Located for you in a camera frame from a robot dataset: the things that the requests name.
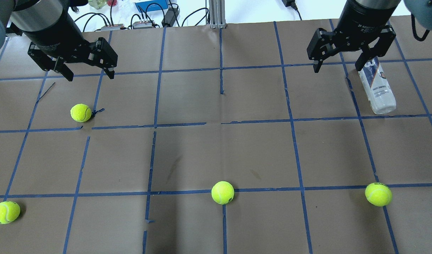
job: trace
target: power adapter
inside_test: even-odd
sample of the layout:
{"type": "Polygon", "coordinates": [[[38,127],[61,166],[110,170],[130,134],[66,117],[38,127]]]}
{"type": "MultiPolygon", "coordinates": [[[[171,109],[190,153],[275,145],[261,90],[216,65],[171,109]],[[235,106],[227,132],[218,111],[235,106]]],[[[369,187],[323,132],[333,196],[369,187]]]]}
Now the power adapter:
{"type": "Polygon", "coordinates": [[[163,27],[173,27],[174,23],[177,21],[176,17],[179,16],[180,9],[169,7],[169,9],[166,12],[166,15],[164,16],[163,21],[161,21],[161,24],[163,27]]]}
{"type": "Polygon", "coordinates": [[[285,7],[292,7],[293,9],[296,8],[296,0],[282,0],[285,7]]]}

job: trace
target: robotic arm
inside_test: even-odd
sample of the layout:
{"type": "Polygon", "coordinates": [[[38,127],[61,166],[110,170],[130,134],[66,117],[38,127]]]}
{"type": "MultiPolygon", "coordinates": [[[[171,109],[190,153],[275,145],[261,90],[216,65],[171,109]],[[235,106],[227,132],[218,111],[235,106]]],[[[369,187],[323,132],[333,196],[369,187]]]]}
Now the robotic arm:
{"type": "Polygon", "coordinates": [[[31,39],[28,54],[44,71],[53,70],[72,81],[73,72],[65,63],[83,62],[98,66],[113,79],[116,52],[103,37],[96,42],[85,40],[67,13],[70,6],[86,4],[87,0],[0,0],[0,48],[10,16],[31,39]]]}
{"type": "MultiPolygon", "coordinates": [[[[384,56],[396,37],[387,21],[401,0],[347,0],[338,26],[328,32],[316,30],[308,45],[308,58],[319,72],[323,61],[340,52],[362,50],[356,69],[376,56],[384,56]],[[379,38],[373,48],[369,44],[379,38]]],[[[427,29],[432,30],[432,0],[404,0],[407,8],[427,29]]]]}

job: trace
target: electrical cord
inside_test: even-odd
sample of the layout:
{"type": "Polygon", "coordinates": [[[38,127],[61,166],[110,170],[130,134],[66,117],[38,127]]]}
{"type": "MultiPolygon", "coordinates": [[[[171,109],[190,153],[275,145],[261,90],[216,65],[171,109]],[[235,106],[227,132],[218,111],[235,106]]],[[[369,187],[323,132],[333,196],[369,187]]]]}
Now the electrical cord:
{"type": "Polygon", "coordinates": [[[114,5],[114,0],[111,1],[111,8],[109,8],[109,18],[111,19],[111,26],[114,26],[114,22],[113,22],[113,5],[114,5]]]}
{"type": "Polygon", "coordinates": [[[103,18],[103,21],[104,21],[104,23],[105,23],[105,26],[108,26],[108,24],[106,23],[106,21],[105,21],[104,18],[106,18],[106,20],[108,21],[108,23],[111,24],[111,22],[109,21],[108,17],[107,17],[105,14],[103,14],[103,13],[96,13],[96,12],[90,12],[90,13],[86,13],[86,14],[84,14],[84,15],[81,15],[81,16],[79,16],[77,19],[75,19],[74,22],[76,22],[77,20],[79,20],[79,19],[81,19],[82,17],[84,17],[84,16],[86,16],[86,15],[89,15],[89,14],[97,14],[98,16],[101,16],[101,17],[103,18]]]}
{"type": "Polygon", "coordinates": [[[175,16],[175,20],[177,21],[177,26],[180,26],[179,24],[179,18],[177,18],[177,13],[175,12],[174,7],[172,7],[172,11],[174,12],[174,16],[175,16]]]}
{"type": "Polygon", "coordinates": [[[187,18],[189,18],[191,15],[193,15],[194,13],[196,13],[198,11],[201,11],[201,10],[206,10],[206,13],[208,13],[208,11],[209,11],[207,7],[203,7],[203,8],[200,8],[198,10],[193,11],[191,14],[189,14],[188,16],[186,16],[186,18],[183,20],[182,26],[185,24],[185,21],[187,20],[187,18]]]}
{"type": "Polygon", "coordinates": [[[146,12],[149,11],[148,9],[149,9],[149,7],[152,6],[152,5],[158,5],[158,6],[161,8],[161,10],[163,11],[163,19],[166,19],[166,14],[164,13],[164,9],[163,9],[163,7],[162,7],[161,5],[159,5],[158,3],[150,3],[149,5],[147,5],[147,7],[145,7],[145,11],[146,11],[146,12]]]}
{"type": "Polygon", "coordinates": [[[302,20],[302,17],[300,16],[300,12],[299,12],[299,10],[298,10],[298,7],[295,6],[293,9],[295,9],[295,11],[298,13],[298,15],[299,15],[299,19],[302,20]]]}
{"type": "Polygon", "coordinates": [[[411,21],[412,21],[412,34],[414,35],[414,38],[419,41],[422,42],[424,40],[426,40],[426,37],[428,37],[429,34],[429,30],[426,30],[425,33],[423,34],[423,37],[419,37],[418,34],[416,33],[416,28],[415,28],[415,16],[413,14],[411,14],[411,21]]]}
{"type": "Polygon", "coordinates": [[[140,16],[139,16],[138,14],[134,14],[134,15],[132,16],[131,21],[130,21],[130,25],[129,25],[129,27],[133,27],[133,19],[134,19],[135,16],[137,16],[137,17],[140,19],[140,16]]]}
{"type": "Polygon", "coordinates": [[[86,30],[87,23],[89,23],[89,21],[90,21],[94,16],[99,16],[99,15],[98,15],[98,14],[94,14],[94,15],[90,16],[90,18],[86,21],[86,24],[84,24],[83,32],[84,32],[84,30],[86,30]]]}

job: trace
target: black cable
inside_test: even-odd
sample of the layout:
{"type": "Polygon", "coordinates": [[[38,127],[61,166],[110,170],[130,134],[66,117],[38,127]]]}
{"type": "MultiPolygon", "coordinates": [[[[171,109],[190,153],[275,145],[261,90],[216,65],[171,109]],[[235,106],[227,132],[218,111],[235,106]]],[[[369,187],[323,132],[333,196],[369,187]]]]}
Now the black cable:
{"type": "Polygon", "coordinates": [[[106,20],[108,21],[108,23],[111,24],[111,22],[109,21],[108,17],[105,14],[103,14],[103,13],[96,13],[96,12],[90,12],[90,13],[86,13],[84,15],[81,15],[81,16],[79,16],[79,18],[75,19],[74,22],[76,22],[77,20],[79,20],[82,17],[84,17],[86,15],[89,15],[89,14],[97,14],[98,16],[101,16],[102,18],[104,17],[104,18],[106,18],[106,20]]]}
{"type": "Polygon", "coordinates": [[[302,20],[302,17],[300,16],[300,12],[298,10],[298,6],[296,4],[293,6],[293,9],[298,13],[299,19],[302,20]]]}
{"type": "Polygon", "coordinates": [[[412,21],[412,34],[414,35],[414,38],[419,41],[422,42],[424,40],[426,40],[426,37],[428,37],[429,34],[429,30],[426,30],[425,33],[423,34],[423,37],[419,37],[418,34],[416,33],[416,28],[415,28],[415,16],[413,14],[411,14],[411,21],[412,21]]]}
{"type": "Polygon", "coordinates": [[[164,13],[164,9],[163,9],[163,7],[162,7],[161,5],[159,5],[158,3],[150,3],[149,5],[147,5],[147,7],[145,7],[145,11],[147,12],[148,9],[149,9],[149,7],[150,7],[151,5],[158,5],[158,6],[161,8],[161,10],[163,11],[163,19],[166,20],[166,14],[164,13]]]}
{"type": "Polygon", "coordinates": [[[203,8],[200,8],[200,9],[198,9],[198,10],[195,10],[195,11],[193,11],[191,14],[189,14],[184,20],[183,20],[183,22],[182,22],[182,26],[185,24],[185,21],[187,20],[187,18],[189,18],[191,15],[193,15],[194,13],[196,13],[196,12],[198,12],[198,11],[201,11],[201,10],[206,10],[206,12],[208,13],[208,8],[207,7],[203,7],[203,8]]]}
{"type": "Polygon", "coordinates": [[[114,5],[114,0],[111,1],[111,8],[109,8],[109,18],[111,19],[111,26],[114,26],[114,22],[113,22],[113,5],[114,5]]]}
{"type": "Polygon", "coordinates": [[[177,26],[180,26],[179,24],[179,18],[177,18],[177,13],[175,12],[174,7],[172,7],[172,11],[174,12],[174,16],[175,16],[175,20],[177,21],[177,26]]]}
{"type": "Polygon", "coordinates": [[[146,17],[147,19],[149,19],[150,22],[153,24],[153,21],[152,21],[152,19],[150,18],[150,16],[148,16],[147,12],[146,12],[142,7],[140,7],[139,5],[136,5],[136,6],[137,6],[138,10],[139,10],[141,13],[145,13],[145,17],[146,17]]]}
{"type": "Polygon", "coordinates": [[[99,15],[98,15],[98,14],[94,14],[94,15],[90,16],[90,18],[86,21],[86,24],[84,24],[83,32],[84,32],[84,30],[86,30],[87,23],[89,23],[89,21],[90,21],[94,16],[99,16],[99,15]]]}
{"type": "Polygon", "coordinates": [[[134,14],[134,15],[132,16],[131,21],[130,21],[130,26],[129,26],[129,27],[133,27],[133,19],[134,19],[135,16],[137,16],[137,17],[140,19],[140,16],[139,16],[138,14],[134,14]]]}
{"type": "Polygon", "coordinates": [[[208,15],[208,11],[206,11],[205,16],[203,16],[202,19],[199,20],[199,22],[197,22],[197,24],[195,24],[194,26],[197,26],[200,22],[202,22],[202,20],[205,19],[207,15],[208,15]]]}

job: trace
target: dark stain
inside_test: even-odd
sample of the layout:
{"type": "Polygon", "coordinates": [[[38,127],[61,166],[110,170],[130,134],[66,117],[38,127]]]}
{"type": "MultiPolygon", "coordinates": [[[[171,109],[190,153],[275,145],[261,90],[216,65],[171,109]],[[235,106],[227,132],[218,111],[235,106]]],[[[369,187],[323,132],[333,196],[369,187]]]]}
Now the dark stain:
{"type": "Polygon", "coordinates": [[[260,174],[257,173],[256,171],[250,169],[250,172],[252,173],[252,175],[254,175],[255,178],[257,178],[258,180],[261,180],[262,178],[260,177],[260,174]]]}
{"type": "Polygon", "coordinates": [[[183,156],[179,156],[177,159],[175,159],[174,163],[172,163],[172,167],[170,168],[169,175],[167,176],[166,183],[169,183],[170,179],[172,178],[172,174],[177,169],[180,161],[182,160],[183,156]]]}

